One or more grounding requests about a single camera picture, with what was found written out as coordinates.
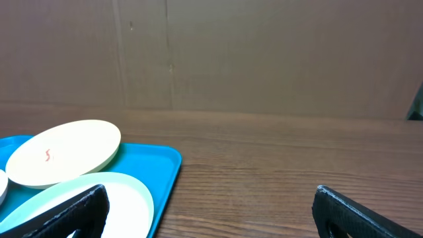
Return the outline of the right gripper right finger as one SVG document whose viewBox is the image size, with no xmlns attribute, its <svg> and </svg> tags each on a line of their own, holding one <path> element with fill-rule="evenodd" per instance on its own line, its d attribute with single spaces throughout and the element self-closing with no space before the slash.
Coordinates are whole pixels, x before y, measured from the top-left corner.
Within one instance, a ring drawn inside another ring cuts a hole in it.
<svg viewBox="0 0 423 238">
<path fill-rule="evenodd" d="M 324 185 L 317 187 L 312 214 L 323 238 L 422 238 Z"/>
</svg>

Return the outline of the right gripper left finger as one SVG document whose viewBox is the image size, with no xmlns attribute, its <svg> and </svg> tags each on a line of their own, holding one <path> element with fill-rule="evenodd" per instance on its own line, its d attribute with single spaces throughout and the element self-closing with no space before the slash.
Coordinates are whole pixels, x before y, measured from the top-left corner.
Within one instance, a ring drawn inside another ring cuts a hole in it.
<svg viewBox="0 0 423 238">
<path fill-rule="evenodd" d="M 110 202 L 106 188 L 96 184 L 14 228 L 3 238 L 100 238 Z"/>
</svg>

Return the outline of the white pink plate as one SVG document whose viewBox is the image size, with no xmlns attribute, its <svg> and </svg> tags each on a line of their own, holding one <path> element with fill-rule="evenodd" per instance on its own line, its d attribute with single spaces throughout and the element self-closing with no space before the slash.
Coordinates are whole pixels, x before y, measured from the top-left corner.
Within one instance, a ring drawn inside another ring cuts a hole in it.
<svg viewBox="0 0 423 238">
<path fill-rule="evenodd" d="M 3 203 L 8 189 L 9 178 L 4 170 L 0 170 L 0 204 Z"/>
</svg>

